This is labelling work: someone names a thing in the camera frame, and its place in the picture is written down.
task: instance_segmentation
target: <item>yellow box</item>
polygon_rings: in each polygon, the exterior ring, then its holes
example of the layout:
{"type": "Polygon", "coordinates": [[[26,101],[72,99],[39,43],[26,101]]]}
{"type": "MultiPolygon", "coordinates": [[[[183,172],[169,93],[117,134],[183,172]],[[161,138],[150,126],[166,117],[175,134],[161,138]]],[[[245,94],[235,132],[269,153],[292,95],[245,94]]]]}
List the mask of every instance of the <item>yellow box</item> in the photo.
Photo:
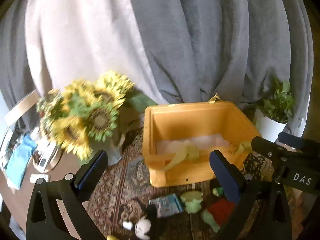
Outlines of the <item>yellow box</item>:
{"type": "Polygon", "coordinates": [[[215,178],[209,165],[209,155],[213,150],[220,150],[230,163],[242,169],[248,153],[233,153],[239,143],[251,141],[256,136],[260,134],[255,126],[231,102],[150,106],[145,110],[142,145],[142,155],[150,171],[150,183],[154,187],[167,187],[215,178]],[[174,154],[157,155],[157,142],[217,133],[221,133],[230,146],[200,150],[198,160],[186,159],[170,170],[160,170],[172,160],[174,154]]]}

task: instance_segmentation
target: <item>white cloth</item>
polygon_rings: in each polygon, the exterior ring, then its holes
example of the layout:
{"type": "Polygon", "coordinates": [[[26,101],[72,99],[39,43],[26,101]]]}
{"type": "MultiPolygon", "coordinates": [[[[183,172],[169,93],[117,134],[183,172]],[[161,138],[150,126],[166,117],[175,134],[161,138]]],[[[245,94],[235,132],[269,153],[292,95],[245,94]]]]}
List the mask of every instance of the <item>white cloth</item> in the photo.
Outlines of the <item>white cloth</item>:
{"type": "Polygon", "coordinates": [[[74,79],[112,69],[158,104],[156,86],[130,0],[28,0],[25,35],[32,78],[41,95],[74,79]]]}

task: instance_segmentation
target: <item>white device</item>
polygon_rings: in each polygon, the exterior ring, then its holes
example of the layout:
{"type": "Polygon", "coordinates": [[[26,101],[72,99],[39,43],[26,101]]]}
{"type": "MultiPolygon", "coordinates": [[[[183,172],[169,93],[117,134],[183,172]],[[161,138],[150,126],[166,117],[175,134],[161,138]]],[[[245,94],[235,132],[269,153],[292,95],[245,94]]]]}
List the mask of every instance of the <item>white device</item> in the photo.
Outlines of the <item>white device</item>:
{"type": "Polygon", "coordinates": [[[31,174],[30,182],[36,183],[37,179],[43,178],[46,182],[49,182],[51,175],[49,174],[31,174]]]}
{"type": "Polygon", "coordinates": [[[47,164],[49,163],[51,157],[55,154],[57,151],[57,144],[55,142],[51,142],[48,147],[44,150],[40,157],[40,162],[38,165],[38,171],[41,173],[44,173],[45,168],[47,167],[47,164]]]}
{"type": "Polygon", "coordinates": [[[37,150],[40,155],[40,160],[36,169],[39,172],[44,173],[47,164],[50,162],[52,156],[58,150],[57,144],[55,142],[50,142],[47,140],[47,138],[43,137],[38,143],[37,150]]]}

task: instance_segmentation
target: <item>sunflower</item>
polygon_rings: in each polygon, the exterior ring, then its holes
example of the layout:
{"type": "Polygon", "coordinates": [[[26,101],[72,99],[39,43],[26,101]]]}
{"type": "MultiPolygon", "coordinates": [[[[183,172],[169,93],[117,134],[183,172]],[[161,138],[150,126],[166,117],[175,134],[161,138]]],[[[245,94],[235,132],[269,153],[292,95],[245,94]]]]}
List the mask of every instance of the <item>sunflower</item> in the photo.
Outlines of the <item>sunflower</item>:
{"type": "Polygon", "coordinates": [[[60,94],[59,89],[51,89],[48,92],[49,101],[52,101],[55,97],[57,97],[60,94]]]}
{"type": "Polygon", "coordinates": [[[133,87],[126,76],[122,76],[112,70],[100,76],[97,81],[94,94],[96,97],[102,97],[105,103],[113,103],[114,108],[119,108],[124,100],[128,90],[133,87]]]}
{"type": "Polygon", "coordinates": [[[44,111],[47,108],[47,104],[48,102],[45,101],[44,98],[40,98],[37,102],[37,112],[40,114],[40,116],[42,117],[44,115],[44,111]]]}
{"type": "Polygon", "coordinates": [[[94,85],[89,81],[85,81],[84,79],[74,80],[70,85],[65,87],[65,91],[62,93],[64,104],[67,105],[74,94],[83,97],[87,104],[90,104],[96,99],[92,93],[93,90],[94,85]]]}
{"type": "Polygon", "coordinates": [[[112,103],[94,102],[87,118],[89,137],[96,141],[105,141],[107,137],[111,137],[112,130],[117,127],[118,113],[112,103]]]}
{"type": "Polygon", "coordinates": [[[79,117],[60,118],[52,123],[51,137],[67,153],[73,152],[81,160],[88,158],[92,149],[86,135],[86,127],[79,117]]]}
{"type": "Polygon", "coordinates": [[[54,97],[50,98],[44,111],[45,117],[51,120],[57,120],[58,118],[65,117],[68,114],[69,109],[64,107],[63,96],[60,93],[57,93],[54,97]]]}

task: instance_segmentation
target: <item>green plant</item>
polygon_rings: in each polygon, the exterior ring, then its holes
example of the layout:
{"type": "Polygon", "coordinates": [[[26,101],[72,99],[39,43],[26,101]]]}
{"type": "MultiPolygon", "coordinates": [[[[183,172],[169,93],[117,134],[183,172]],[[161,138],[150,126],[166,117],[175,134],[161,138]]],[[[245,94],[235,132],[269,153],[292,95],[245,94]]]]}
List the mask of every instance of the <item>green plant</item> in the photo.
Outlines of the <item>green plant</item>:
{"type": "Polygon", "coordinates": [[[291,108],[294,103],[290,93],[290,82],[279,82],[275,77],[276,91],[271,99],[262,99],[258,108],[265,116],[279,123],[286,123],[292,116],[291,108]]]}

